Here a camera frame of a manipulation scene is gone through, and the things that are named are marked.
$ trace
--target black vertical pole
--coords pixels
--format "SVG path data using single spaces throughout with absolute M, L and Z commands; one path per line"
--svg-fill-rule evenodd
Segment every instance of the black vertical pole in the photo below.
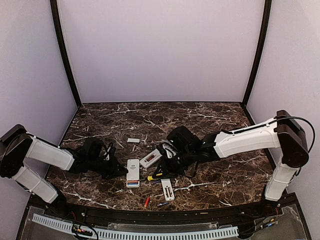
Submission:
M 70 85 L 70 88 L 71 88 L 71 91 L 73 94 L 73 98 L 75 100 L 77 107 L 79 108 L 82 105 L 82 103 L 81 103 L 80 96 L 79 96 L 79 93 L 77 90 L 74 76 L 71 71 L 71 66 L 70 66 L 70 62 L 69 62 L 69 58 L 68 58 L 68 54 L 67 54 L 67 49 L 66 49 L 66 45 L 65 45 L 65 41 L 64 41 L 64 36 L 62 33 L 61 22 L 60 22 L 60 18 L 59 18 L 57 0 L 50 0 L 50 4 L 51 4 L 51 12 L 52 12 L 52 18 L 53 18 L 53 23 L 54 23 L 54 28 L 55 28 L 55 34 L 56 34 L 56 38 L 58 41 L 65 73 L 66 73 L 66 76 L 69 81 L 69 85 Z
M 254 56 L 254 60 L 253 60 L 253 65 L 252 65 L 249 81 L 246 86 L 245 94 L 244 94 L 244 97 L 242 100 L 242 104 L 245 107 L 247 106 L 247 104 L 249 102 L 250 94 L 251 94 L 252 89 L 255 84 L 255 79 L 257 76 L 262 52 L 263 52 L 264 45 L 265 45 L 266 34 L 267 34 L 268 23 L 269 23 L 269 16 L 270 16 L 270 11 L 271 11 L 271 2 L 272 2 L 272 0 L 265 0 L 265 2 L 264 2 L 264 10 L 263 10 L 263 17 L 262 17 L 262 24 L 261 24 L 261 29 L 260 29 L 258 45 L 256 47 L 256 52 L 255 52 L 255 56 Z

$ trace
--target white wall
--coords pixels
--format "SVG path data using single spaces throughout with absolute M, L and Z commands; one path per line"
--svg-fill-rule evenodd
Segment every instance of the white wall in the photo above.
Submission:
M 320 136 L 320 1 L 274 0 L 263 55 L 248 110 L 256 122 L 285 109 L 311 121 Z M 301 123 L 309 144 L 312 132 Z M 275 159 L 279 152 L 272 152 Z M 320 239 L 320 148 L 290 184 L 314 239 Z
M 0 1 L 0 136 L 15 124 L 54 144 L 76 111 L 61 60 L 49 0 Z M 42 176 L 48 168 L 28 161 Z M 0 178 L 0 239 L 16 239 L 29 199 Z
M 60 0 L 81 100 L 242 101 L 264 0 Z

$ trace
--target yellow object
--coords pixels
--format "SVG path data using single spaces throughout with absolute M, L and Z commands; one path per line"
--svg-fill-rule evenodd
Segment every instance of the yellow object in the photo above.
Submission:
M 154 179 L 152 176 L 148 176 L 147 178 L 146 178 L 149 182 L 150 181 L 153 181 L 153 180 L 157 180 L 157 179 Z

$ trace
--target marble tabletop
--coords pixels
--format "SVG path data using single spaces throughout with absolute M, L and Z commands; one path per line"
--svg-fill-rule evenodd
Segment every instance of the marble tabletop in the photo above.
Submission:
M 172 129 L 182 125 L 202 138 L 222 129 L 246 127 L 249 121 L 239 103 L 89 103 L 80 107 L 62 146 L 75 149 L 85 138 L 97 137 L 107 144 L 113 142 L 118 160 L 126 166 L 128 159 L 145 157 Z M 128 138 L 141 141 L 128 143 Z M 141 167 L 140 176 L 152 174 L 156 166 Z M 194 178 L 171 179 L 175 200 L 163 207 L 157 207 L 165 202 L 161 183 L 142 182 L 139 188 L 127 188 L 125 176 L 102 180 L 94 172 L 73 174 L 53 166 L 47 180 L 69 203 L 117 210 L 186 211 L 257 202 L 272 172 L 262 150 L 203 163 Z M 144 208 L 147 198 L 150 203 Z

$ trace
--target orange marker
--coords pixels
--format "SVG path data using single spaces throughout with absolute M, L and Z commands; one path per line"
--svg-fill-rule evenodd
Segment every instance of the orange marker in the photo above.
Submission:
M 149 201 L 150 201 L 150 197 L 148 197 L 148 198 L 146 199 L 146 201 L 145 201 L 145 204 L 144 204 L 144 207 L 145 207 L 145 208 L 148 206 Z

